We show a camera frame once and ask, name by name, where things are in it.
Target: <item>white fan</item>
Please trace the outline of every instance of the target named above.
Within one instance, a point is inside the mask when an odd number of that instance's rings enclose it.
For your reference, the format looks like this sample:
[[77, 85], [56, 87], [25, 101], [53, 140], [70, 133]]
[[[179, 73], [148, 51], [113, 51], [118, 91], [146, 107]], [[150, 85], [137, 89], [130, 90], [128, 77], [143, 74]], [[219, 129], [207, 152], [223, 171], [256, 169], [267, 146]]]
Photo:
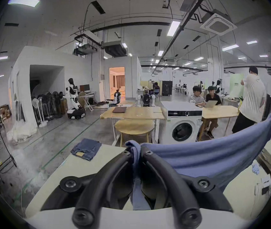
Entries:
[[39, 117], [40, 117], [40, 120], [41, 120], [41, 124], [39, 125], [39, 127], [44, 127], [44, 126], [46, 126], [47, 121], [44, 121], [44, 116], [43, 116], [43, 111], [42, 111], [42, 100], [40, 100], [40, 101], [41, 101], [41, 112], [42, 112], [43, 120], [42, 120], [41, 114], [40, 114], [39, 100], [34, 98], [32, 100], [32, 105], [34, 106], [35, 109], [38, 109], [38, 112], [39, 112]]

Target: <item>black robot head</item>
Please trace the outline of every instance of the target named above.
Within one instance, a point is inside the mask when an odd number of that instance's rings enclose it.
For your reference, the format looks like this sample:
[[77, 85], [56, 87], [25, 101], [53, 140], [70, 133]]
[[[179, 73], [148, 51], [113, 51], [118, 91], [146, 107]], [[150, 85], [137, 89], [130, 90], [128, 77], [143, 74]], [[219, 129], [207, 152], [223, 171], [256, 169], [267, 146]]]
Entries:
[[70, 83], [71, 85], [74, 85], [73, 78], [69, 78], [69, 83]]

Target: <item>man in gray shirt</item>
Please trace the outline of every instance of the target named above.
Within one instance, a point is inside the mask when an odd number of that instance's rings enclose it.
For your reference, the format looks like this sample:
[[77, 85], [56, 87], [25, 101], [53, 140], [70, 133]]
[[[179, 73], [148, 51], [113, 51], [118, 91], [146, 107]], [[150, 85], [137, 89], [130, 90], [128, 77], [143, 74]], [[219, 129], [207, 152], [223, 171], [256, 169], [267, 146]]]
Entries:
[[200, 96], [200, 94], [201, 94], [201, 87], [200, 86], [194, 86], [193, 92], [194, 92], [194, 94], [190, 96], [190, 100], [194, 100], [196, 106], [204, 106], [207, 104], [206, 101], [204, 100], [204, 98], [202, 96]]

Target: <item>green floor line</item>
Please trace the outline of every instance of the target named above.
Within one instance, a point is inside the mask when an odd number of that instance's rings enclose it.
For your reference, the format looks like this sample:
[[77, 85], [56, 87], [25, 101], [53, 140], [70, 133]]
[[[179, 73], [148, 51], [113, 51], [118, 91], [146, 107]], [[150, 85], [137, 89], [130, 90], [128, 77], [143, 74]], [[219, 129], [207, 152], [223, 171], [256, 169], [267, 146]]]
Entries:
[[51, 129], [50, 131], [46, 132], [45, 134], [43, 134], [42, 136], [40, 136], [39, 138], [37, 138], [36, 140], [31, 142], [30, 144], [28, 144], [25, 148], [23, 148], [23, 150], [26, 149], [27, 147], [29, 147], [30, 145], [32, 145], [35, 141], [39, 140], [41, 137], [45, 136], [46, 134], [48, 134], [49, 132], [51, 132], [52, 130], [56, 129], [57, 127], [63, 125], [66, 122], [67, 122], [67, 120], [65, 122], [61, 123], [60, 125], [56, 126], [55, 128]]
[[[74, 137], [67, 145], [65, 145], [53, 158], [51, 158], [42, 168], [41, 168], [41, 170], [44, 170], [45, 169], [45, 167], [50, 163], [50, 162], [52, 162], [53, 161], [53, 159], [57, 156], [57, 155], [59, 155], [67, 146], [69, 146], [71, 143], [72, 143], [72, 141], [74, 141], [77, 137], [79, 137], [82, 133], [84, 133], [84, 131], [85, 130], [87, 130], [90, 126], [92, 126], [96, 121], [98, 121], [99, 120], [99, 118], [97, 119], [97, 120], [95, 120], [92, 124], [90, 124], [87, 128], [85, 128], [82, 132], [80, 132], [76, 137]], [[32, 180], [34, 179], [34, 178], [36, 178], [38, 175], [36, 175], [35, 177], [33, 177], [33, 178], [31, 178], [31, 180], [29, 181], [29, 182], [27, 182], [25, 185], [24, 185], [24, 187], [22, 188], [22, 192], [24, 192], [25, 191], [25, 189], [29, 186], [29, 184], [32, 182]], [[21, 197], [21, 193], [19, 193], [16, 197], [15, 197], [15, 200], [18, 200], [19, 198]]]

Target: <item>washing machine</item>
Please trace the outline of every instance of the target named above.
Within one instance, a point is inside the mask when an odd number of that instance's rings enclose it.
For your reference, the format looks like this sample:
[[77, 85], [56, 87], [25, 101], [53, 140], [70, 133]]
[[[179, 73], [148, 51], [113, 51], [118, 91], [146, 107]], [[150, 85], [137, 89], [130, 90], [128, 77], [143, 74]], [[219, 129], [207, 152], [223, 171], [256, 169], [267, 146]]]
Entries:
[[201, 127], [202, 108], [189, 102], [161, 102], [165, 120], [160, 120], [161, 144], [195, 142]]

